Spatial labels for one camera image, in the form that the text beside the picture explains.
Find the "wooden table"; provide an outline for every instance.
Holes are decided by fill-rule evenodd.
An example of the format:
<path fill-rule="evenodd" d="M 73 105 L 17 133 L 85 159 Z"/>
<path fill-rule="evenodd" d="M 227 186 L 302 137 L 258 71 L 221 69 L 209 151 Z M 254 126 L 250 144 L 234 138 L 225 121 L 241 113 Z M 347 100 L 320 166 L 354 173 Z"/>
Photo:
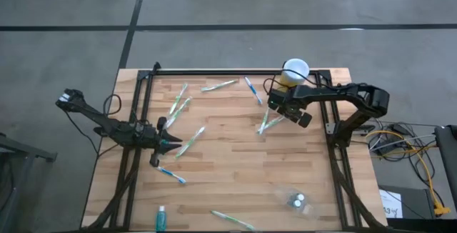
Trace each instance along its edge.
<path fill-rule="evenodd" d="M 348 69 L 330 70 L 333 84 L 351 81 Z M 121 111 L 114 116 L 119 120 L 129 118 L 137 71 L 122 69 L 119 72 L 114 89 L 123 102 Z M 166 207 L 167 229 L 170 230 L 243 229 L 210 214 L 210 210 L 231 215 L 259 230 L 341 228 L 319 104 L 309 105 L 307 112 L 313 115 L 313 120 L 306 129 L 283 120 L 267 129 L 264 135 L 256 134 L 266 110 L 267 96 L 262 84 L 267 77 L 249 77 L 264 100 L 262 106 L 257 104 L 241 76 L 154 77 L 148 120 L 155 124 L 160 116 L 166 116 L 186 82 L 189 87 L 180 103 L 188 96 L 193 99 L 169 132 L 182 138 L 185 144 L 200 127 L 205 126 L 206 131 L 179 159 L 174 158 L 177 150 L 161 158 L 161 166 L 183 177 L 187 181 L 185 186 L 153 169 L 149 164 L 151 150 L 142 151 L 132 230 L 155 229 L 155 216 L 160 205 Z M 235 78 L 240 79 L 238 83 L 200 92 L 203 86 Z M 139 103 L 138 114 L 143 102 L 140 100 Z M 114 101 L 111 111 L 118 107 Z M 338 109 L 342 119 L 355 110 L 345 101 L 338 103 Z M 276 112 L 270 112 L 269 120 L 277 116 Z M 101 150 L 113 144 L 112 140 L 104 139 Z M 122 148 L 117 147 L 97 161 L 83 226 L 92 223 L 112 198 L 121 153 Z M 386 224 L 366 145 L 351 145 L 348 155 L 357 194 L 377 220 Z M 304 219 L 291 212 L 278 200 L 277 186 L 292 186 L 309 195 L 315 203 L 319 220 Z"/>

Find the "green toothbrush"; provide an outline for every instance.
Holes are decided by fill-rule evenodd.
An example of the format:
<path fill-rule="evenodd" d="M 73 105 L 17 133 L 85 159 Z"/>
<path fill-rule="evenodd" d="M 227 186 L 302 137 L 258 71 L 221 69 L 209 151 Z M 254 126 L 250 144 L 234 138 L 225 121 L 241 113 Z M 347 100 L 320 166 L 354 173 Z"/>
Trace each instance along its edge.
<path fill-rule="evenodd" d="M 260 126 L 260 129 L 259 129 L 260 130 L 259 134 L 262 134 L 263 130 L 265 129 L 266 120 L 268 119 L 268 111 L 269 111 L 269 108 L 266 107 L 265 115 L 263 116 L 262 125 Z"/>
<path fill-rule="evenodd" d="M 267 125 L 265 125 L 265 127 L 263 128 L 263 130 L 265 129 L 268 129 L 276 124 L 278 124 L 281 120 L 283 120 L 285 117 L 284 116 L 280 116 L 280 117 L 277 117 L 276 119 L 273 119 L 271 120 Z"/>
<path fill-rule="evenodd" d="M 199 130 L 195 133 L 195 136 L 193 136 L 193 137 L 191 138 L 191 140 L 189 140 L 189 141 L 187 142 L 187 144 L 186 144 L 185 146 L 183 146 L 183 147 L 179 150 L 178 154 L 176 154 L 176 158 L 179 158 L 179 157 L 180 157 L 180 156 L 181 156 L 181 155 L 182 155 L 182 154 L 183 154 L 183 153 L 184 153 L 184 152 L 194 143 L 195 139 L 196 139 L 201 133 L 203 133 L 204 130 L 205 130 L 205 127 L 202 127 L 201 129 L 199 129 Z"/>
<path fill-rule="evenodd" d="M 241 220 L 238 220 L 238 219 L 235 219 L 233 217 L 230 217 L 229 215 L 225 215 L 225 214 L 217 212 L 217 211 L 211 211 L 211 213 L 216 215 L 219 218 L 228 220 L 230 222 L 235 222 L 235 223 L 241 224 L 241 225 L 245 226 L 245 228 L 247 228 L 247 229 L 249 229 L 251 231 L 256 231 L 256 228 L 254 228 L 254 226 L 252 226 L 251 224 L 247 224 L 245 222 L 242 222 Z"/>
<path fill-rule="evenodd" d="M 186 88 L 187 88 L 187 84 L 184 84 L 183 89 L 181 90 L 181 93 L 179 93 L 179 95 L 176 96 L 176 100 L 174 101 L 173 106 L 170 108 L 169 115 L 171 115 L 173 113 L 174 109 L 176 108 L 176 105 L 178 105 L 179 100 L 181 99 L 181 96 L 183 96 L 184 91 L 186 91 Z"/>
<path fill-rule="evenodd" d="M 218 89 L 219 87 L 223 87 L 223 86 L 226 86 L 228 84 L 235 83 L 237 81 L 238 81 L 238 79 L 234 79 L 234 80 L 231 80 L 231 81 L 227 81 L 227 82 L 224 82 L 224 83 L 217 84 L 215 86 L 202 87 L 201 91 L 211 91 L 211 90 L 214 90 L 214 89 Z"/>
<path fill-rule="evenodd" d="M 172 124 L 173 122 L 176 120 L 176 118 L 181 114 L 181 112 L 183 111 L 184 107 L 187 106 L 187 104 L 192 100 L 192 96 L 190 96 L 188 99 L 186 99 L 186 101 L 184 101 L 183 104 L 181 104 L 181 107 L 179 107 L 178 110 L 176 110 L 173 115 L 171 115 L 171 118 L 166 122 L 165 124 L 165 128 L 168 129 Z"/>

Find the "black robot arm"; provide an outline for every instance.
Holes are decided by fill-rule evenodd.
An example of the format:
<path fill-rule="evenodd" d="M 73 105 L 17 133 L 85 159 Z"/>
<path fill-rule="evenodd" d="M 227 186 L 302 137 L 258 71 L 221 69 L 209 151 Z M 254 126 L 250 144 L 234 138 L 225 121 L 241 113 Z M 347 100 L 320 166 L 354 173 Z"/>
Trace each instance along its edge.
<path fill-rule="evenodd" d="M 348 147 L 352 131 L 370 118 L 379 118 L 387 114 L 389 94 L 387 91 L 367 84 L 347 84 L 345 86 L 327 86 L 316 88 L 299 85 L 279 91 L 272 89 L 268 94 L 268 106 L 279 114 L 302 127 L 307 127 L 312 116 L 305 111 L 314 101 L 349 101 L 357 111 L 347 120 L 335 124 L 332 142 L 337 147 Z"/>
<path fill-rule="evenodd" d="M 110 137 L 124 148 L 141 147 L 144 149 L 153 149 L 154 153 L 150 161 L 153 167 L 159 165 L 157 158 L 159 154 L 165 154 L 181 146 L 180 144 L 169 143 L 181 142 L 182 140 L 171 136 L 164 129 L 166 123 L 165 117 L 159 118 L 157 128 L 150 124 L 139 122 L 138 120 L 132 123 L 120 122 L 118 119 L 108 118 L 108 114 L 101 113 L 88 105 L 84 100 L 83 93 L 75 89 L 65 89 L 64 94 L 59 97 L 56 105 L 64 112 L 81 113 L 88 117 L 99 125 L 99 127 L 94 128 L 97 134 L 101 137 Z"/>

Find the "black stand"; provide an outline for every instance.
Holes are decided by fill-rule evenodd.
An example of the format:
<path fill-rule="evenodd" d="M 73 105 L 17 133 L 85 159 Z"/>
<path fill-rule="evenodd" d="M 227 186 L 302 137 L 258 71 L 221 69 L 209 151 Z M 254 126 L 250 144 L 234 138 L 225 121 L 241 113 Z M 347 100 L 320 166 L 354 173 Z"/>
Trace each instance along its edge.
<path fill-rule="evenodd" d="M 11 196 L 7 200 L 4 211 L 0 214 L 0 232 L 10 232 L 11 221 L 16 213 L 19 202 L 19 194 L 26 183 L 34 159 L 39 157 L 45 159 L 47 162 L 54 162 L 57 153 L 46 152 L 36 147 L 16 142 L 13 139 L 9 139 L 4 134 L 0 134 L 0 147 L 6 150 L 5 153 L 23 157 L 24 160 L 22 168 L 19 171 L 19 176 L 15 180 L 15 184 L 11 186 Z"/>

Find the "gray floor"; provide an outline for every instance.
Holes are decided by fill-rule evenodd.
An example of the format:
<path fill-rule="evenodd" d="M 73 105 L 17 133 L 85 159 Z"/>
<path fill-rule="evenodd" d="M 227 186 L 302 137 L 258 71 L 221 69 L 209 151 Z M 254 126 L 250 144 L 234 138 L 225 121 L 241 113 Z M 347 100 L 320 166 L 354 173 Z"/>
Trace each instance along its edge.
<path fill-rule="evenodd" d="M 139 24 L 457 23 L 457 0 L 144 0 Z M 0 0 L 0 26 L 127 25 L 135 0 Z M 101 107 L 111 93 L 126 32 L 0 32 L 0 132 L 57 151 L 35 163 L 18 232 L 76 229 L 94 151 L 54 102 L 66 87 Z M 349 67 L 354 81 L 391 93 L 384 118 L 456 124 L 456 30 L 232 31 L 135 34 L 128 68 Z M 84 132 L 94 126 L 74 116 Z M 418 134 L 433 129 L 415 128 Z M 433 184 L 453 210 L 438 151 Z M 374 161 L 380 184 L 422 189 L 408 162 Z"/>

